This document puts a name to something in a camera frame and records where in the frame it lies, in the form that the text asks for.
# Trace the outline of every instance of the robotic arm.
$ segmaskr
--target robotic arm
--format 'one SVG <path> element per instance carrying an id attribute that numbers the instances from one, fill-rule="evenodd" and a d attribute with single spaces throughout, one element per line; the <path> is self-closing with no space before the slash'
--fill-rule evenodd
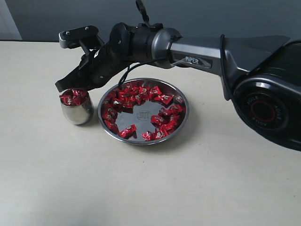
<path id="1" fill-rule="evenodd" d="M 133 63 L 140 64 L 130 70 L 146 64 L 191 67 L 220 76 L 225 99 L 246 125 L 271 142 L 301 151 L 301 40 L 185 38 L 174 28 L 150 25 L 141 0 L 136 5 L 144 23 L 116 24 L 106 44 L 93 26 L 59 34 L 62 48 L 81 46 L 85 52 L 79 66 L 56 82 L 59 92 L 100 88 Z"/>

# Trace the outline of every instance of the bowl rim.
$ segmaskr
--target bowl rim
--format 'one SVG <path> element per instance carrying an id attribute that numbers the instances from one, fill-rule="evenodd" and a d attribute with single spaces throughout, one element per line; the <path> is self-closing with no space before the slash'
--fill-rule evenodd
<path id="1" fill-rule="evenodd" d="M 101 123 L 104 131 L 106 131 L 111 137 L 113 137 L 113 138 L 115 138 L 115 139 L 117 139 L 119 141 L 122 141 L 122 142 L 125 142 L 125 143 L 128 143 L 128 144 L 132 144 L 132 145 L 141 145 L 141 146 L 144 146 L 144 145 L 153 145 L 153 144 L 161 143 L 161 142 L 166 141 L 168 139 L 172 139 L 174 136 L 176 136 L 180 132 L 180 130 L 182 130 L 182 128 L 185 126 L 185 124 L 186 124 L 186 122 L 188 120 L 188 116 L 189 116 L 190 110 L 189 110 L 189 103 L 188 103 L 188 100 L 187 100 L 186 96 L 176 86 L 170 84 L 167 81 L 163 81 L 163 80 L 160 80 L 160 79 L 135 78 L 135 79 L 126 80 L 124 82 L 124 84 L 128 83 L 128 82 L 132 82 L 132 81 L 141 81 L 141 80 L 151 80 L 151 81 L 156 81 L 156 82 L 160 82 L 160 83 L 166 84 L 166 85 L 172 87 L 173 89 L 175 89 L 181 95 L 181 97 L 184 100 L 185 107 L 186 107 L 185 117 L 184 117 L 181 125 L 172 134 L 170 134 L 170 135 L 168 135 L 168 136 L 166 136 L 164 138 L 161 138 L 159 140 L 152 140 L 152 141 L 134 141 L 134 140 L 128 140 L 128 139 L 121 138 L 118 135 L 116 135 L 115 133 L 111 132 L 109 130 L 109 128 L 107 128 L 107 126 L 105 125 L 104 121 L 102 120 L 102 117 L 101 117 L 101 106 L 102 106 L 102 103 L 104 102 L 104 99 L 108 96 L 108 94 L 113 89 L 118 88 L 118 84 L 116 84 L 116 85 L 112 86 L 110 89 L 108 89 L 108 91 L 105 92 L 105 94 L 103 95 L 103 97 L 100 99 L 98 107 L 97 107 L 97 115 L 98 115 L 99 122 Z"/>

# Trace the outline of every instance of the stainless steel bowl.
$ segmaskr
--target stainless steel bowl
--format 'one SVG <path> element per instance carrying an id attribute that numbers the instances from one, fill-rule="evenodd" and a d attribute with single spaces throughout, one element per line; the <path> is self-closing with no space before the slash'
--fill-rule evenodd
<path id="1" fill-rule="evenodd" d="M 146 131 L 152 131 L 155 132 L 155 127 L 151 123 L 151 117 L 153 115 L 158 115 L 159 110 L 163 107 L 160 103 L 156 102 L 151 102 L 151 101 L 146 101 L 143 105 L 141 106 L 134 106 L 133 113 L 118 113 L 118 117 L 116 119 L 116 124 L 119 128 L 120 131 L 123 129 L 127 128 L 130 125 L 135 124 L 137 127 L 137 137 L 130 137 L 129 139 L 123 139 L 119 137 L 118 135 L 114 134 L 111 132 L 107 126 L 105 125 L 103 119 L 102 119 L 102 114 L 103 114 L 103 102 L 105 98 L 108 96 L 110 92 L 113 90 L 118 89 L 118 85 L 112 87 L 109 89 L 102 99 L 99 102 L 98 108 L 97 108 L 97 113 L 98 113 L 98 118 L 100 123 L 102 124 L 104 130 L 114 137 L 117 140 L 132 144 L 132 145 L 152 145 L 152 144 L 157 144 L 160 142 L 163 142 L 165 140 L 171 139 L 174 136 L 176 136 L 179 131 L 184 127 L 188 115 L 189 115 L 189 105 L 186 97 L 184 94 L 175 86 L 169 84 L 168 82 L 161 81 L 158 79 L 149 79 L 149 78 L 139 78 L 139 79 L 132 79 L 125 81 L 123 84 L 123 87 L 125 87 L 128 84 L 136 85 L 136 86 L 143 86 L 143 87 L 154 87 L 154 86 L 159 86 L 160 90 L 167 95 L 172 95 L 174 96 L 173 103 L 172 105 L 179 104 L 184 107 L 184 118 L 183 121 L 181 122 L 180 126 L 171 133 L 170 135 L 160 139 L 160 140 L 153 140 L 153 141 L 145 141 L 142 137 L 141 134 L 145 133 Z"/>

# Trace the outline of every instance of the gray wall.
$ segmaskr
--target gray wall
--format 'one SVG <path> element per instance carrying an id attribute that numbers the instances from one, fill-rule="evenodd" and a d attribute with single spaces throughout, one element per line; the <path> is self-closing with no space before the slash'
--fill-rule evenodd
<path id="1" fill-rule="evenodd" d="M 135 0 L 6 0 L 24 40 L 57 40 L 72 28 L 95 25 L 107 41 L 118 22 L 142 22 Z M 162 22 L 183 36 L 301 38 L 298 0 L 145 0 L 150 22 Z"/>

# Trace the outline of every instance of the stainless steel cup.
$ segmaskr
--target stainless steel cup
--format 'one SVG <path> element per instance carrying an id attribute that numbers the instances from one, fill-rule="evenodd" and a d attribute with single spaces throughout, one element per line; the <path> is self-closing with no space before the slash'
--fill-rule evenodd
<path id="1" fill-rule="evenodd" d="M 93 116 L 94 108 L 90 96 L 79 106 L 67 106 L 61 100 L 65 118 L 74 125 L 87 123 Z"/>

